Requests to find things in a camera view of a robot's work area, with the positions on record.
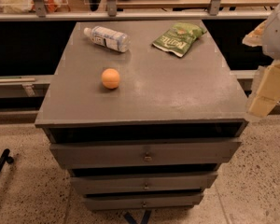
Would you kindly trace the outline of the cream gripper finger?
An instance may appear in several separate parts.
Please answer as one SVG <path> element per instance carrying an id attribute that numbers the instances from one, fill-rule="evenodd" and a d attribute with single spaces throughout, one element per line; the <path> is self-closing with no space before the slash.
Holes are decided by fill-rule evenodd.
<path id="1" fill-rule="evenodd" d="M 247 113 L 265 118 L 280 102 L 280 60 L 274 60 L 266 68 L 260 68 L 252 83 Z"/>

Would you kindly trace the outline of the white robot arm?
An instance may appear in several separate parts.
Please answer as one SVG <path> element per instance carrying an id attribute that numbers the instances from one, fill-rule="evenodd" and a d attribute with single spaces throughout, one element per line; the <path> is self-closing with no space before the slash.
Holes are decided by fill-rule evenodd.
<path id="1" fill-rule="evenodd" d="M 266 20 L 261 41 L 263 53 L 273 62 L 254 76 L 245 114 L 250 122 L 267 117 L 280 102 L 280 4 Z"/>

